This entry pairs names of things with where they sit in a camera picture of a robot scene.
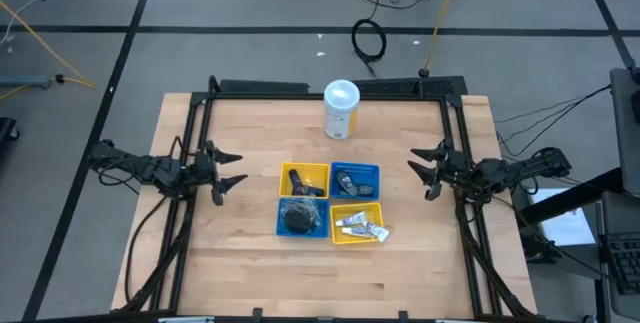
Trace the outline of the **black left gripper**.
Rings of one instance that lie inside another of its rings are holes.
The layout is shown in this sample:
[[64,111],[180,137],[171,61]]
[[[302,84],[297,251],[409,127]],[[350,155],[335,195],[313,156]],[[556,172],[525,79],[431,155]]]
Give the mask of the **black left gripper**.
[[242,159],[241,155],[222,152],[212,140],[207,140],[204,148],[195,154],[196,182],[198,185],[211,186],[212,201],[216,206],[223,205],[223,194],[227,194],[235,185],[247,178],[246,174],[220,178],[218,166]]

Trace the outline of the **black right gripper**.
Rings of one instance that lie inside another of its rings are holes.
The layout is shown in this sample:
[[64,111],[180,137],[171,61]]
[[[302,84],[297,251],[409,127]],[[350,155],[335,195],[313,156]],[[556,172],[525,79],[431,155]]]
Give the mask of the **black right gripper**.
[[412,148],[410,152],[423,160],[435,163],[433,168],[428,168],[417,162],[407,161],[422,184],[429,186],[425,193],[427,201],[433,201],[440,196],[442,183],[446,183],[450,187],[467,183],[470,164],[466,155],[462,151],[456,150],[451,141],[443,140],[435,149]]

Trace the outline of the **white and blue toothpaste tube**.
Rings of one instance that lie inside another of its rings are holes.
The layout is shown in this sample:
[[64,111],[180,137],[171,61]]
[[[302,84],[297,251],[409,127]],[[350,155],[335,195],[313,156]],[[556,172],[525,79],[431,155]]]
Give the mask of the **white and blue toothpaste tube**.
[[375,225],[371,222],[366,222],[364,224],[364,229],[368,235],[375,237],[379,242],[384,242],[390,234],[386,228]]

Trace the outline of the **bagged black cable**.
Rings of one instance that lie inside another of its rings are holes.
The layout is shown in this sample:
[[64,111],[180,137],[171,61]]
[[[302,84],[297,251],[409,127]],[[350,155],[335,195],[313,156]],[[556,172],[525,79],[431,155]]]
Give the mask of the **bagged black cable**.
[[282,202],[282,206],[280,208],[280,213],[281,213],[281,217],[283,220],[283,214],[289,209],[289,208],[307,208],[310,210],[314,210],[316,215],[317,215],[317,225],[320,223],[320,213],[319,213],[319,209],[317,207],[317,204],[314,200],[309,200],[309,199],[285,199]]

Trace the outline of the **black round pad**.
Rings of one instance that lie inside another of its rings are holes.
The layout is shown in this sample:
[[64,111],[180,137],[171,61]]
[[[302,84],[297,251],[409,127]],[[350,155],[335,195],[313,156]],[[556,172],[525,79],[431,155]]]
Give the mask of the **black round pad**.
[[311,233],[317,225],[317,215],[307,208],[289,208],[283,214],[284,229],[294,235]]

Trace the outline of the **white and purple toothpaste tube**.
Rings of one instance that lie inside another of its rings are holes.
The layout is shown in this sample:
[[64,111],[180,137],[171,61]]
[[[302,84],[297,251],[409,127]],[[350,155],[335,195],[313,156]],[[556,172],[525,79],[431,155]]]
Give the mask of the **white and purple toothpaste tube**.
[[338,227],[343,226],[354,226],[354,225],[365,225],[367,223],[367,215],[364,211],[358,212],[354,215],[348,216],[346,218],[337,220],[335,224]]

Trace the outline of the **blue plastic basket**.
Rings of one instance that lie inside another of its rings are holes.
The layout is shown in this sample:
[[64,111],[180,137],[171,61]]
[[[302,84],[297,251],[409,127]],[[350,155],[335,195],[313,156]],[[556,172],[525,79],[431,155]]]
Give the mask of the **blue plastic basket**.
[[[285,199],[309,199],[314,200],[317,204],[320,213],[320,223],[316,225],[316,228],[309,234],[294,235],[288,233],[283,226],[283,220],[280,213],[282,202]],[[278,204],[277,222],[276,222],[276,234],[283,237],[298,237],[298,238],[327,238],[330,230],[330,218],[329,218],[330,202],[324,199],[317,199],[311,197],[299,197],[299,198],[281,198]]]
[[[357,185],[366,184],[373,186],[376,190],[375,194],[373,196],[357,195],[356,197],[340,195],[336,179],[336,172],[340,170],[347,171]],[[380,167],[378,165],[336,161],[331,164],[330,173],[329,192],[331,198],[373,201],[380,197]]]

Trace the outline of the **yellow plastic basket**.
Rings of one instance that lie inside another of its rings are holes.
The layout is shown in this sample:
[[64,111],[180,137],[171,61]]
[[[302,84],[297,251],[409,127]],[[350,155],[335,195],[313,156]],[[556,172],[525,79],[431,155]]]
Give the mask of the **yellow plastic basket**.
[[[289,178],[289,170],[296,169],[305,186],[313,186],[325,190],[323,197],[314,196],[294,196],[292,195],[292,183]],[[278,193],[281,197],[314,197],[327,199],[330,188],[330,168],[328,164],[284,162],[281,165],[281,176]]]
[[368,222],[377,226],[384,225],[381,206],[378,202],[332,205],[330,208],[331,239],[334,244],[349,245],[376,241],[376,238],[358,237],[343,233],[343,226],[336,224],[337,221],[349,218],[360,212],[365,213]]

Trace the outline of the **white wipes canister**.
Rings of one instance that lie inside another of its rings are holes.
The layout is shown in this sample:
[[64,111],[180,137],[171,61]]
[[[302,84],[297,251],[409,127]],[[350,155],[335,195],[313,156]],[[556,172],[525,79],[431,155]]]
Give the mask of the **white wipes canister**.
[[348,139],[355,131],[360,90],[349,80],[329,83],[324,90],[324,131],[335,140]]

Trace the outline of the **white flat sheet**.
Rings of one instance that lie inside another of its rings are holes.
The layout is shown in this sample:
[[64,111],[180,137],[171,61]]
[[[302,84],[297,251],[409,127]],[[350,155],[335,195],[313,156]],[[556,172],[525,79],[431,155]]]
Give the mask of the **white flat sheet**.
[[596,243],[582,208],[542,221],[540,227],[544,236],[559,247]]

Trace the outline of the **black metal bar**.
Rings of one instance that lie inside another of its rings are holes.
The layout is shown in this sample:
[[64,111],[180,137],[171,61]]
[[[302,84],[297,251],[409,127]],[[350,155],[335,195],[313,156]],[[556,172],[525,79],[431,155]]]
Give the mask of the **black metal bar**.
[[581,208],[599,200],[601,195],[607,191],[618,194],[625,192],[620,168],[602,173],[591,180],[520,210],[521,218],[517,219],[518,226],[524,228],[526,223],[535,225]]

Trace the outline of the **grey cart panel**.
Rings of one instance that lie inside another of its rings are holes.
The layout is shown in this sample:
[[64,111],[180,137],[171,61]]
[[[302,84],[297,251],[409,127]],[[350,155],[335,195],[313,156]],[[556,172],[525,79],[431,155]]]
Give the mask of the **grey cart panel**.
[[640,93],[640,85],[627,69],[612,69],[609,76],[623,186],[640,197],[640,123],[632,103],[632,96]]

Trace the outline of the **grey laptop computer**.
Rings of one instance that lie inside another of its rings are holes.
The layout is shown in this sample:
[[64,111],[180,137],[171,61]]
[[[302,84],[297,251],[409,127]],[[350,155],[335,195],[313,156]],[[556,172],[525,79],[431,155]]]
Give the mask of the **grey laptop computer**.
[[601,211],[599,240],[611,276],[612,310],[640,322],[640,198],[605,192]]

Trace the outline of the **grey metal base bar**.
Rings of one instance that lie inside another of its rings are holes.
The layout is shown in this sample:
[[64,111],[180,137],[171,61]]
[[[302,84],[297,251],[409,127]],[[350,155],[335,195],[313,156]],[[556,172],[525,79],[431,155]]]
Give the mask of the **grey metal base bar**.
[[40,87],[48,89],[51,86],[51,81],[47,76],[40,75],[1,75],[0,74],[0,87],[10,86],[27,86],[27,87]]

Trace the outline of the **black perforated mount plate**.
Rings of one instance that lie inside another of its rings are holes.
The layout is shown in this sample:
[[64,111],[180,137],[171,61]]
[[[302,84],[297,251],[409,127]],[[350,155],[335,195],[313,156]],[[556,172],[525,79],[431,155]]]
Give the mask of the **black perforated mount plate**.
[[356,80],[362,94],[412,95],[416,97],[467,95],[462,76],[410,77],[394,79]]

